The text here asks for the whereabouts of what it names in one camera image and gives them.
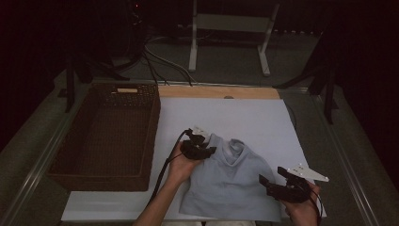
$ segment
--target folded shirt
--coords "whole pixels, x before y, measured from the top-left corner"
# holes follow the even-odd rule
[[[216,152],[196,166],[180,213],[208,218],[280,221],[280,204],[267,196],[259,174],[275,183],[267,162],[244,142],[211,134]]]

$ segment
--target dark background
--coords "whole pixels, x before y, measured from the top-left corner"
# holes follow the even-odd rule
[[[189,1],[130,1],[133,7],[126,4],[124,0],[3,1],[0,150],[54,88],[54,77],[65,68],[65,37],[94,59],[111,64],[110,57],[139,53],[143,27],[152,34],[179,36],[177,24],[191,23]],[[224,1],[203,1],[199,9],[215,11],[222,6],[226,13],[264,15],[267,12],[260,11],[259,4],[263,1],[251,2],[243,11],[240,1],[226,6]],[[275,23],[275,32],[321,37],[318,47],[322,51],[313,53],[310,65],[320,59],[338,62],[336,83],[343,88],[396,187],[398,15],[396,1],[294,1],[281,4]],[[111,35],[115,33],[118,40]],[[122,43],[129,39],[133,42],[126,49]]]

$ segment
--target basket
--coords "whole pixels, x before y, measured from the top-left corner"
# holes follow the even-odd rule
[[[73,191],[146,191],[160,113],[155,85],[93,84],[47,175]]]

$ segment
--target human hand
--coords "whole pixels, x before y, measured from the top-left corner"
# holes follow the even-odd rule
[[[320,192],[320,187],[308,182],[311,190],[311,198],[317,203],[317,195]],[[318,224],[318,213],[316,206],[307,200],[302,203],[290,203],[286,201],[281,201],[285,205],[285,212],[290,216],[295,226],[316,226]]]
[[[202,160],[192,160],[186,158],[180,150],[182,142],[179,142],[171,155],[169,163],[169,172],[167,183],[179,186],[183,181],[187,180],[193,172],[194,168],[202,162]]]

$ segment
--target person's right arm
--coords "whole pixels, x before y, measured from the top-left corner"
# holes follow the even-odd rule
[[[317,196],[320,192],[320,187],[312,183],[308,183],[314,193],[311,193],[311,198],[317,203]],[[285,211],[290,216],[295,226],[317,226],[318,210],[311,201],[302,203],[290,203],[281,201],[286,209]]]

